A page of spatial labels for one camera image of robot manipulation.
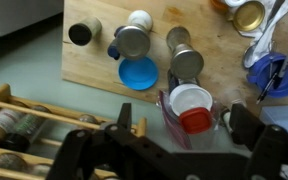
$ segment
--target white lid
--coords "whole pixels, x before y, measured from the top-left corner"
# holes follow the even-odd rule
[[[150,14],[143,10],[136,10],[130,14],[127,20],[129,25],[139,24],[147,31],[150,31],[153,26],[153,20]]]
[[[173,112],[179,116],[181,113],[197,107],[204,107],[210,111],[213,99],[208,91],[195,84],[182,84],[172,91],[170,103]]]
[[[246,2],[246,0],[221,0],[221,1],[230,7],[237,7]]]

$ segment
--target wooden table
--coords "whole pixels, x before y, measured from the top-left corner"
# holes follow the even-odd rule
[[[129,14],[137,9],[145,10],[153,17],[148,56],[155,61],[159,69],[158,82],[144,91],[134,91],[124,86],[117,73],[121,60],[115,61],[106,53],[114,38],[115,29],[126,25]],[[86,46],[74,45],[68,37],[68,29],[87,16],[96,16],[101,21],[102,32]],[[267,97],[261,105],[255,104],[260,92],[255,85],[246,81],[248,71],[242,67],[242,56],[251,39],[240,36],[231,22],[226,21],[223,14],[213,9],[208,0],[66,0],[62,78],[155,102],[157,90],[168,87],[166,72],[170,66],[171,53],[165,39],[168,31],[177,25],[189,30],[192,46],[204,57],[205,66],[198,79],[201,86],[213,97],[220,97],[228,89],[240,89],[249,109],[256,115],[259,114],[261,106],[288,104],[288,97]],[[277,50],[286,54],[288,14],[278,23],[274,39],[278,43]]]

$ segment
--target metal bolt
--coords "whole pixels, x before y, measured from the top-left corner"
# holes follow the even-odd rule
[[[186,176],[185,180],[200,180],[200,178],[194,174],[190,174],[190,175]]]
[[[275,126],[275,125],[272,126],[272,129],[273,129],[274,131],[281,131],[281,130],[282,130],[280,127]]]
[[[110,127],[110,130],[111,130],[111,131],[116,131],[117,129],[118,129],[117,126],[111,126],[111,127]]]
[[[81,131],[81,132],[77,133],[76,136],[77,136],[77,137],[83,137],[83,136],[85,136],[85,132],[84,132],[84,131]]]
[[[258,174],[254,174],[251,178],[251,180],[266,180],[265,177],[258,175]]]

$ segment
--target blue bowl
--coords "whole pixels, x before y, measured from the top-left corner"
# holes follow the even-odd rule
[[[118,75],[128,88],[145,90],[157,81],[158,69],[148,57],[139,60],[124,59],[119,66]]]
[[[274,54],[274,63],[273,63],[273,72],[282,65],[285,55],[280,53]],[[270,59],[269,55],[262,57],[257,61],[250,69],[247,75],[247,81],[249,83],[256,84],[259,89],[262,91],[267,83],[269,82],[269,72],[270,72]],[[281,98],[288,96],[288,67],[286,69],[285,75],[282,79],[280,86],[277,89],[274,89],[273,86],[267,93],[268,96]]]

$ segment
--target white cabinet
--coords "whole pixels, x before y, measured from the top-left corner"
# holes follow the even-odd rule
[[[63,12],[64,0],[0,0],[0,36]]]

